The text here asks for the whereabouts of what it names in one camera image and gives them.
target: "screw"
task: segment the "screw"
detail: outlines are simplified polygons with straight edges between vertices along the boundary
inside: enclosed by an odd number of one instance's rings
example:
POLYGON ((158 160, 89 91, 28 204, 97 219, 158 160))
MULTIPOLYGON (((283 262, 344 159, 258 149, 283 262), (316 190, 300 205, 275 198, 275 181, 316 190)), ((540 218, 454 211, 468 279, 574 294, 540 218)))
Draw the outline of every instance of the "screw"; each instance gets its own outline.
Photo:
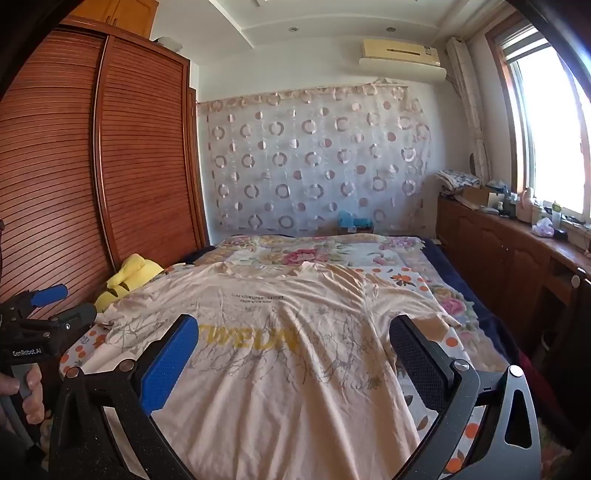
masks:
POLYGON ((453 366, 456 367, 456 369, 460 372, 466 372, 470 370, 470 364, 462 359, 454 361, 453 366))
POLYGON ((509 373, 514 377, 521 377, 523 375, 523 370, 517 365, 511 365, 509 367, 509 373))
POLYGON ((78 367, 71 367, 66 372, 66 377, 68 378, 76 378, 80 373, 80 369, 78 367))
POLYGON ((123 360, 119 364, 119 370, 121 370, 122 372, 129 372, 134 366, 135 366, 135 361, 132 360, 131 358, 128 358, 127 360, 123 360))

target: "wardrobe door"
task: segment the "wardrobe door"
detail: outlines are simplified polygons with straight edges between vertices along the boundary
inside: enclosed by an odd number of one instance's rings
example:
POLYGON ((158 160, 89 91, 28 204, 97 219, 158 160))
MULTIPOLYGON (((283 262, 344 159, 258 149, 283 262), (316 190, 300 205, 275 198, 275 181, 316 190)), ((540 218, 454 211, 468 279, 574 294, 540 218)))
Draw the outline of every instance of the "wardrobe door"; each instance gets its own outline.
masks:
POLYGON ((116 263, 138 253, 166 267, 198 242, 187 181, 189 61, 110 37, 104 63, 98 158, 109 246, 116 263))
POLYGON ((92 296, 111 274, 95 212, 90 125, 104 39, 53 31, 0 102, 0 299, 64 283, 92 296))

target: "cardboard box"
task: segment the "cardboard box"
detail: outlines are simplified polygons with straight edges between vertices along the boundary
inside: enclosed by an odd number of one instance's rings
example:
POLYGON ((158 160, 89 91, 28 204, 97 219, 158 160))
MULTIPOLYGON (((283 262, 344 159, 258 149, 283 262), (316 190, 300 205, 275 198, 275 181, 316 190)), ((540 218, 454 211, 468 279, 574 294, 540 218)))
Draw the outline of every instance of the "cardboard box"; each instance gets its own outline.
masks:
POLYGON ((497 193, 487 187, 476 189, 468 185, 464 187, 462 196, 469 202, 476 205, 484 205, 489 208, 496 208, 497 204, 502 202, 505 198, 505 195, 502 193, 497 193))

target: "curtain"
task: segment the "curtain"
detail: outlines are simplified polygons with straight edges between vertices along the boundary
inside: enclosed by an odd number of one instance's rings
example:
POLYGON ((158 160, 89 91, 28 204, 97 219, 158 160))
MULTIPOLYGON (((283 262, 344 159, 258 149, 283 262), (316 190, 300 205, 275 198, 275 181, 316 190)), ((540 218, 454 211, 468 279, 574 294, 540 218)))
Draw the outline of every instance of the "curtain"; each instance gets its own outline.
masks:
POLYGON ((334 231, 339 212, 376 232, 419 230, 431 132, 408 86, 271 92, 199 105, 229 232, 334 231))
POLYGON ((447 42, 447 53, 452 61, 453 73, 460 89, 460 96, 470 127, 470 144, 476 176, 485 184, 491 179, 491 167, 486 156, 482 134, 482 101, 474 65, 466 44, 454 37, 447 42))

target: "blue gripper pad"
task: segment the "blue gripper pad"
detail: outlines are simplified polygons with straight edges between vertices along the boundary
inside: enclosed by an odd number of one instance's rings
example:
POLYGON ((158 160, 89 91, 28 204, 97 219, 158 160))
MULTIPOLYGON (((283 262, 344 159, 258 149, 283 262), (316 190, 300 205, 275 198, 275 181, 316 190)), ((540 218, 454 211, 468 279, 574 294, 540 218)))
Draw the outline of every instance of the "blue gripper pad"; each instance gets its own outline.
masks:
POLYGON ((55 301, 63 300, 68 296, 68 289, 65 285, 53 285, 52 287, 38 290, 31 298, 31 305, 40 308, 55 301))
POLYGON ((181 315, 173 327, 177 322, 180 322, 180 326, 162 347, 141 380, 139 401, 146 415, 164 407, 199 341, 199 325, 195 318, 181 315))

